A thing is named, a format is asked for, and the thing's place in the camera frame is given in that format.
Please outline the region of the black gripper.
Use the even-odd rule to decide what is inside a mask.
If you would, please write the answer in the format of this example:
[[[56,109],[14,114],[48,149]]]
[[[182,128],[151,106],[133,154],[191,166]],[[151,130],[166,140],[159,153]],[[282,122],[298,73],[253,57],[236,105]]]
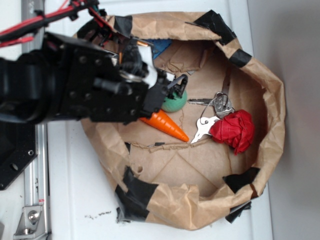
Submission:
[[[96,77],[93,89],[102,91],[98,106],[92,110],[92,122],[124,123],[150,119],[158,113],[165,99],[182,97],[188,76],[156,68],[154,45],[138,38],[130,39],[117,55],[115,75]]]

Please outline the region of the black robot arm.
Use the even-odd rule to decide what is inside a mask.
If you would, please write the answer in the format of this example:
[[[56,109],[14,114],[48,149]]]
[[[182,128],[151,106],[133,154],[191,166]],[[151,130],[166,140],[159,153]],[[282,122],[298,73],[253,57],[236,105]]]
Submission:
[[[128,124],[182,96],[187,75],[154,66],[153,45],[131,39],[120,53],[46,33],[39,50],[0,61],[0,119],[19,124],[90,119]]]

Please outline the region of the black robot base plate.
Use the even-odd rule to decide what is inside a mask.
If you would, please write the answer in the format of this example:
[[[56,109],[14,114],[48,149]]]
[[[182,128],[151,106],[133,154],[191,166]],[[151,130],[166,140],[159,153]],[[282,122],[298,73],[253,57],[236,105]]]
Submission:
[[[37,156],[36,126],[0,123],[0,189],[6,190]]]

